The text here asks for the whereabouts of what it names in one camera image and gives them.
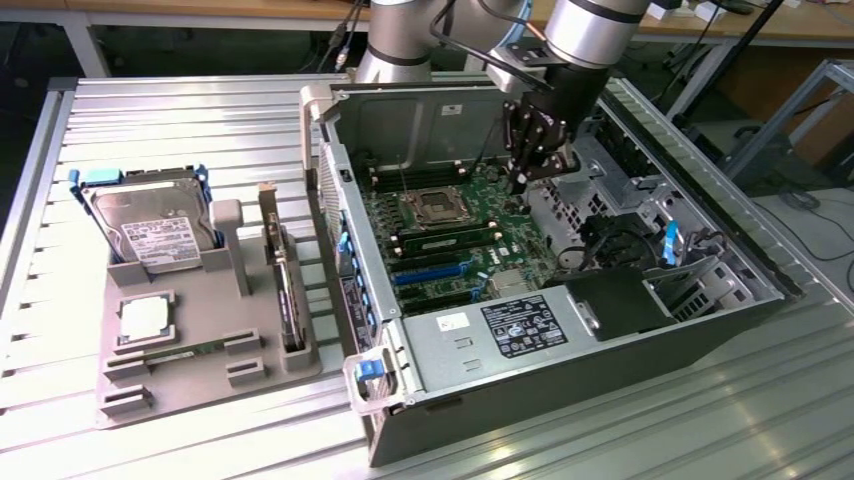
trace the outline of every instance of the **white sticker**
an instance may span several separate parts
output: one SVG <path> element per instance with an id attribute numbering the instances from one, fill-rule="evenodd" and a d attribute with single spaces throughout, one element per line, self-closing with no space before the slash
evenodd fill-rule
<path id="1" fill-rule="evenodd" d="M 436 322 L 438 323 L 438 330 L 441 332 L 446 332 L 449 330 L 456 330 L 457 328 L 466 327 L 468 317 L 465 316 L 465 313 L 458 312 L 450 315 L 436 317 Z"/>
<path id="2" fill-rule="evenodd" d="M 125 223 L 121 230 L 142 266 L 197 260 L 198 245 L 186 217 Z"/>
<path id="3" fill-rule="evenodd" d="M 445 117 L 448 115 L 461 115 L 462 114 L 462 105 L 441 105 L 441 116 Z"/>

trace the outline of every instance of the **green motherboard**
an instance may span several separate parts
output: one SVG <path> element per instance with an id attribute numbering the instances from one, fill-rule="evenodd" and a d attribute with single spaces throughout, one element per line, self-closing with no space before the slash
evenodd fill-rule
<path id="1" fill-rule="evenodd" d="M 553 274 L 554 255 L 528 207 L 502 190 L 498 168 L 482 165 L 450 176 L 396 172 L 390 189 L 381 188 L 388 175 L 373 176 L 372 187 L 362 187 L 405 315 L 534 290 Z"/>

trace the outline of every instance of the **table leg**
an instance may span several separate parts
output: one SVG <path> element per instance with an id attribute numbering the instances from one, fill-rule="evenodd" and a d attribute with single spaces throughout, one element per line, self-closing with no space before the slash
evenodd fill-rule
<path id="1" fill-rule="evenodd" d="M 711 48 L 711 50 L 705 54 L 705 58 L 703 59 L 703 62 L 699 64 L 699 67 L 696 67 L 696 71 L 693 72 L 693 76 L 691 77 L 691 80 L 688 81 L 688 84 L 685 85 L 684 90 L 681 90 L 679 97 L 672 102 L 672 106 L 667 111 L 668 119 L 672 119 L 672 117 L 675 117 L 679 113 L 681 113 L 681 111 L 684 110 L 684 107 L 687 107 L 688 103 L 691 103 L 691 101 L 696 97 L 696 94 L 705 86 L 705 83 L 708 83 L 708 79 L 711 78 L 711 75 L 716 70 L 717 65 L 720 65 L 723 58 L 729 53 L 729 50 L 732 50 L 733 46 L 735 46 L 735 41 L 727 40 Z"/>
<path id="2" fill-rule="evenodd" d="M 103 60 L 103 53 L 91 34 L 91 25 L 86 14 L 83 12 L 67 13 L 62 28 L 82 67 L 82 73 L 86 77 L 109 77 L 109 65 Z"/>

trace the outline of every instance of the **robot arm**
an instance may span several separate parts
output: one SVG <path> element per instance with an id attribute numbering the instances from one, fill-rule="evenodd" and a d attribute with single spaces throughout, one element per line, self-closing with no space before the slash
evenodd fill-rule
<path id="1" fill-rule="evenodd" d="M 356 81 L 428 81 L 429 50 L 440 41 L 484 60 L 501 91 L 520 94 L 517 101 L 504 103 L 502 127 L 510 156 L 508 190 L 521 193 L 528 181 L 578 168 L 564 145 L 598 97 L 608 67 L 622 54 L 648 4 L 649 0 L 556 0 L 542 33 L 524 21 L 526 0 L 373 0 L 368 53 Z M 537 39 L 533 47 L 512 43 L 522 26 Z"/>
<path id="2" fill-rule="evenodd" d="M 504 104 L 504 145 L 510 153 L 508 188 L 521 193 L 529 180 L 576 170 L 561 152 L 588 114 L 613 65 L 637 29 L 648 0 L 556 0 L 544 40 L 533 47 L 496 47 L 490 55 L 541 75 L 548 89 L 525 91 Z M 504 92 L 520 82 L 494 66 L 489 77 Z"/>

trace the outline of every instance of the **warning label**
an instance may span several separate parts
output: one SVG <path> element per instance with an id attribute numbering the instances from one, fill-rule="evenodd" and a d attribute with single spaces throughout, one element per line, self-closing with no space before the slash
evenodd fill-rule
<path id="1" fill-rule="evenodd" d="M 480 308 L 501 355 L 513 358 L 565 343 L 541 295 Z"/>
<path id="2" fill-rule="evenodd" d="M 121 230 L 145 267 L 199 258 L 186 217 L 125 223 Z"/>

